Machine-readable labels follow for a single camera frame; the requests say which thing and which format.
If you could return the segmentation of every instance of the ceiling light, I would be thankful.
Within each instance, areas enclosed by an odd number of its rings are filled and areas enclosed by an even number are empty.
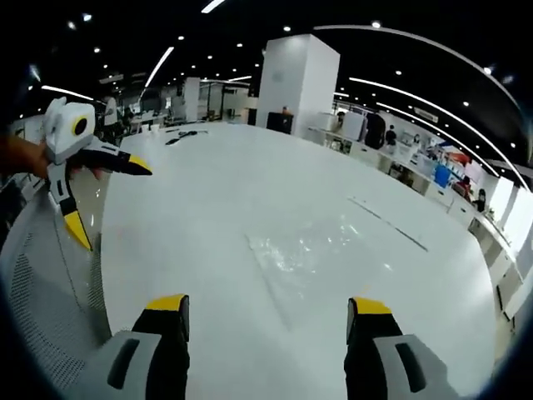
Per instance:
[[[398,110],[397,108],[394,108],[394,107],[391,107],[387,104],[383,104],[381,102],[378,102],[377,103],[378,106],[382,106],[384,108],[390,108],[391,110],[393,111],[396,111],[397,113],[400,113],[400,114],[404,114],[406,115],[407,117],[410,117],[410,118],[414,118],[415,120],[421,122],[421,123],[424,123],[425,125],[427,125],[428,127],[430,128],[433,128],[434,130],[436,130],[437,132],[440,132],[442,133],[444,136],[446,136],[447,138],[451,139],[452,141],[456,142],[458,145],[464,147],[466,150],[468,150],[475,158],[478,159],[478,161],[481,163],[481,164],[484,164],[492,173],[494,173],[497,177],[499,177],[500,175],[498,175],[498,172],[496,172],[496,170],[491,167],[487,161],[485,161],[483,158],[481,158],[480,156],[478,156],[475,152],[473,152],[472,150],[470,150],[468,148],[468,146],[466,146],[464,143],[460,142],[459,140],[457,140],[456,138],[452,137],[449,133],[443,131],[442,129],[440,129],[439,127],[436,127],[435,125],[431,125],[429,122],[426,122],[424,121],[423,119],[420,119],[418,117],[415,117],[414,115],[410,115],[408,112],[405,112],[405,111],[402,111],[402,110]]]
[[[509,166],[509,169],[512,170],[512,172],[515,173],[516,177],[520,180],[522,186],[524,186],[524,188],[526,189],[527,192],[531,192],[531,190],[529,189],[529,187],[527,186],[527,183],[526,181],[524,180],[524,178],[520,175],[520,173],[518,172],[518,170],[516,169],[516,167],[513,165],[513,163],[511,162],[511,160],[509,158],[507,158],[507,156],[498,148],[496,147],[496,145],[491,142],[489,139],[487,139],[481,132],[479,132],[477,129],[475,129],[474,127],[472,127],[468,122],[460,119],[459,117],[457,117],[455,114],[452,114],[451,112],[449,112],[448,110],[445,110],[444,108],[440,107],[440,106],[437,106],[436,104],[434,104],[433,102],[430,102],[428,100],[425,100],[424,98],[422,97],[418,97],[417,95],[414,95],[412,93],[409,93],[409,92],[406,92],[406,91],[403,91],[403,90],[400,90],[400,89],[397,89],[397,88],[393,88],[391,86],[387,86],[387,85],[383,85],[381,83],[377,83],[377,82],[371,82],[371,81],[366,81],[364,79],[359,79],[359,78],[355,78],[355,77],[351,77],[350,78],[351,81],[354,81],[354,82],[359,82],[359,83],[367,83],[367,84],[370,84],[370,85],[374,85],[374,86],[378,86],[379,88],[385,88],[385,89],[389,89],[389,90],[392,90],[393,92],[397,92],[397,93],[401,93],[401,94],[404,94],[406,96],[409,96],[410,98],[414,98],[415,100],[419,101],[419,102],[423,102],[425,104],[429,104],[430,106],[432,106],[433,108],[436,108],[437,110],[441,111],[442,113],[448,115],[449,117],[452,117],[454,118],[457,122],[459,123],[462,123],[465,127],[469,128],[473,133],[475,133],[477,136],[479,136],[481,139],[483,139],[483,141],[485,143],[487,143],[495,152],[498,153],[498,155],[503,159],[503,161],[506,162],[506,164]]]
[[[205,8],[202,10],[202,14],[208,14],[211,11],[213,11],[215,8],[220,6],[222,3],[224,3],[224,0],[213,0],[209,4],[205,6]]]
[[[513,75],[507,75],[506,77],[504,77],[501,82],[504,84],[504,85],[510,85],[511,83],[513,83],[515,81],[515,77]]]
[[[153,80],[153,77],[156,76],[157,71],[159,70],[159,68],[161,67],[161,65],[165,62],[165,60],[167,59],[167,57],[170,56],[170,53],[172,53],[172,51],[174,51],[174,47],[169,47],[169,48],[165,51],[165,53],[161,56],[161,59],[157,62],[156,67],[153,68],[153,71],[152,71],[152,73],[150,74],[150,77],[148,78],[146,85],[144,85],[144,88],[147,88],[147,87],[148,87],[148,85],[150,84],[150,82]]]
[[[94,101],[94,98],[92,98],[92,97],[83,96],[82,94],[79,94],[79,93],[76,93],[76,92],[71,92],[70,90],[66,90],[66,89],[61,89],[59,87],[43,85],[41,87],[41,89],[42,90],[50,90],[52,92],[70,94],[71,96],[76,96],[77,98],[85,98],[86,100],[91,100],[92,102]]]
[[[233,79],[228,79],[228,82],[236,82],[236,81],[246,81],[247,79],[252,79],[252,75],[248,75],[247,77],[235,77]]]

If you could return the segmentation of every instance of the desk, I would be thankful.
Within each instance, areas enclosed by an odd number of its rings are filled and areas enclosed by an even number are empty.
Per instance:
[[[493,292],[465,229],[398,181],[314,143],[220,122],[187,129],[208,133],[171,146],[177,132],[124,139],[154,174],[113,174],[102,225],[113,333],[153,298],[191,296],[187,396],[346,398],[346,302],[356,295],[391,307],[460,394],[489,379]],[[351,241],[335,252],[326,239],[335,246],[341,235]],[[275,295],[251,249],[269,238],[280,255],[314,243],[306,266],[315,273],[294,277],[297,304]]]

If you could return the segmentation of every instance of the person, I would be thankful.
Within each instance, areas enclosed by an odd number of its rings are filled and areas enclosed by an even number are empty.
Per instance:
[[[379,150],[385,142],[385,120],[377,114],[366,117],[365,144],[369,148]]]
[[[46,178],[46,143],[32,143],[13,135],[0,135],[0,174],[32,173]]]
[[[463,196],[466,200],[470,201],[470,190],[471,190],[471,186],[470,186],[470,178],[469,178],[469,177],[465,176],[465,177],[462,179],[462,181],[454,183],[454,185],[453,185],[452,188],[454,188],[454,189],[455,189],[455,188],[459,188],[459,191],[456,190],[456,192],[458,192],[458,193],[459,193],[460,191],[463,192],[463,193],[461,193],[462,196]]]
[[[385,132],[385,143],[388,146],[396,145],[396,132],[394,132],[394,125],[391,125],[389,130]]]
[[[480,213],[483,213],[485,211],[485,204],[486,204],[486,193],[485,189],[480,189],[477,200],[474,200],[472,202],[472,205],[477,207],[477,211]]]

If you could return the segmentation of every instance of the white cabinet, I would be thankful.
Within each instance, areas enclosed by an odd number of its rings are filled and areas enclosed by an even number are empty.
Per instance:
[[[432,202],[435,202],[445,208],[446,211],[453,203],[453,193],[451,193],[450,190],[444,189],[433,182],[430,183],[429,187],[427,188],[425,196]]]
[[[489,266],[489,274],[491,275],[492,287],[496,287],[506,272],[511,268],[512,261],[507,255],[507,252],[502,250],[496,260]]]
[[[448,215],[450,217],[454,218],[458,223],[467,229],[470,226],[472,219],[474,219],[475,214],[476,211],[472,205],[460,197],[456,197],[454,199],[450,210],[448,211]]]

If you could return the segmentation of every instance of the glossy table surface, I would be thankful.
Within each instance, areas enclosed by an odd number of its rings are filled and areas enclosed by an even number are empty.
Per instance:
[[[477,241],[387,175],[258,127],[205,123],[127,137],[151,177],[113,174],[102,222],[112,332],[153,298],[191,297],[188,398],[346,398],[349,297],[383,301],[404,333],[476,393],[495,356]]]

